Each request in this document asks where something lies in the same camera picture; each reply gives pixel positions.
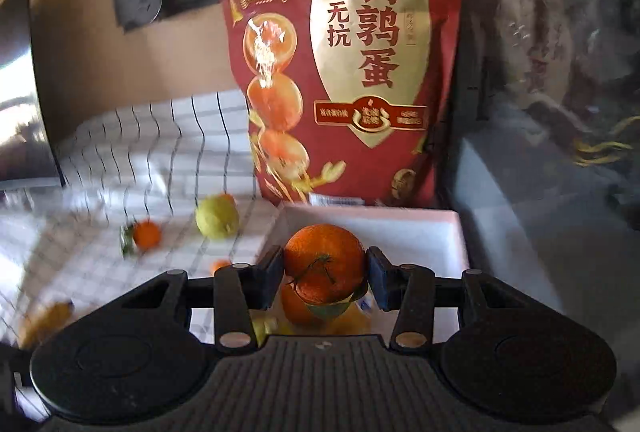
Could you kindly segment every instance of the yellow fruit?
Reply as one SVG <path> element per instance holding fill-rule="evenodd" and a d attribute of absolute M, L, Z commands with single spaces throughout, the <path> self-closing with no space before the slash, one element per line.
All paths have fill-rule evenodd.
<path fill-rule="evenodd" d="M 268 315 L 264 311 L 253 311 L 250 313 L 255 340 L 258 342 L 258 347 L 262 347 L 268 335 L 277 333 L 278 319 L 274 316 Z"/>
<path fill-rule="evenodd" d="M 74 312 L 74 304 L 56 302 L 34 317 L 25 317 L 18 336 L 20 349 L 31 349 L 61 330 Z"/>
<path fill-rule="evenodd" d="M 368 335 L 371 332 L 371 317 L 353 303 L 342 315 L 327 322 L 322 331 L 326 335 Z"/>
<path fill-rule="evenodd" d="M 229 194 L 221 194 L 201 201 L 196 209 L 196 224 L 202 235 L 210 239 L 234 235 L 240 225 L 234 199 Z"/>

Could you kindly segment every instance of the round black disk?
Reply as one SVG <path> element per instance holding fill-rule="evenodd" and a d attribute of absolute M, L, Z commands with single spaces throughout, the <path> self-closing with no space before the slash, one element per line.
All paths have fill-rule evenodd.
<path fill-rule="evenodd" d="M 204 348 L 186 329 L 119 312 L 112 321 L 83 319 L 43 344 L 31 378 L 55 414 L 100 424 L 165 412 L 195 388 L 205 367 Z"/>
<path fill-rule="evenodd" d="M 536 424 L 586 412 L 613 385 L 616 361 L 604 340 L 563 317 L 500 309 L 444 344 L 442 370 L 481 409 Z"/>

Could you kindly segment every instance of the yellow-green citrus fruit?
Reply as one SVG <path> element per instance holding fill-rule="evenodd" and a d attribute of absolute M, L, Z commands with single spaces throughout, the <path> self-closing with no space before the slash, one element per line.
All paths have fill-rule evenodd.
<path fill-rule="evenodd" d="M 234 235 L 240 224 L 234 199 L 229 194 L 220 194 L 201 201 L 196 209 L 196 224 L 202 235 L 210 239 Z"/>

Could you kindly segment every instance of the orange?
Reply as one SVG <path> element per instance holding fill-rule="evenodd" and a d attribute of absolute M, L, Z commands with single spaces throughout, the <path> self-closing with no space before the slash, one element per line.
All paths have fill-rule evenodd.
<path fill-rule="evenodd" d="M 267 164 L 281 179 L 295 181 L 309 167 L 309 155 L 302 143 L 287 133 L 267 129 L 258 139 Z"/>
<path fill-rule="evenodd" d="M 285 273 L 308 304 L 347 298 L 364 281 L 365 253 L 358 238 L 334 225 L 312 225 L 296 232 L 284 247 Z"/>
<path fill-rule="evenodd" d="M 209 266 L 211 276 L 213 277 L 220 268 L 224 268 L 225 266 L 231 266 L 231 261 L 228 259 L 216 259 L 213 261 L 211 266 Z"/>
<path fill-rule="evenodd" d="M 153 221 L 142 221 L 133 225 L 133 242 L 144 252 L 160 244 L 162 232 Z"/>
<path fill-rule="evenodd" d="M 293 80 L 280 73 L 271 77 L 270 85 L 264 78 L 255 77 L 246 96 L 270 129 L 289 131 L 302 118 L 302 94 Z"/>
<path fill-rule="evenodd" d="M 244 60 L 257 75 L 271 75 L 285 69 L 297 45 L 298 35 L 292 22 L 280 14 L 268 12 L 255 16 L 244 29 Z"/>
<path fill-rule="evenodd" d="M 315 316 L 306 307 L 290 284 L 283 284 L 280 288 L 280 301 L 287 320 L 294 326 L 300 327 L 321 327 L 324 322 Z"/>

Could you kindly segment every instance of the red snack bag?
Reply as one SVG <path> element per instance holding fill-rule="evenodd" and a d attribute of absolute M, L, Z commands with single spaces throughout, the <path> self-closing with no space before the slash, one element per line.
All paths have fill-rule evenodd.
<path fill-rule="evenodd" d="M 264 197 L 430 201 L 460 0 L 222 2 Z"/>

